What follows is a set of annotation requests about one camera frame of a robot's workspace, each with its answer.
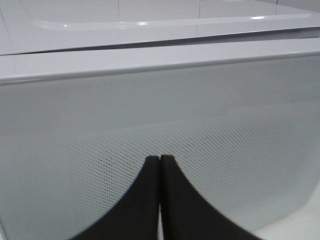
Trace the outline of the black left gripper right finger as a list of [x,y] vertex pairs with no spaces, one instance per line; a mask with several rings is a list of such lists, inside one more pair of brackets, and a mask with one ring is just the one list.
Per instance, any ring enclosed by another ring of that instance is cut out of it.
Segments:
[[160,158],[160,209],[166,240],[255,240],[212,207],[188,181],[174,156]]

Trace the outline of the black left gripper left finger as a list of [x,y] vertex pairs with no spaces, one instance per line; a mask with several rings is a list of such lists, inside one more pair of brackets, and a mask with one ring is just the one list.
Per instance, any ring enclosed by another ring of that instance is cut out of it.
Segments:
[[157,240],[160,159],[148,156],[121,199],[74,240]]

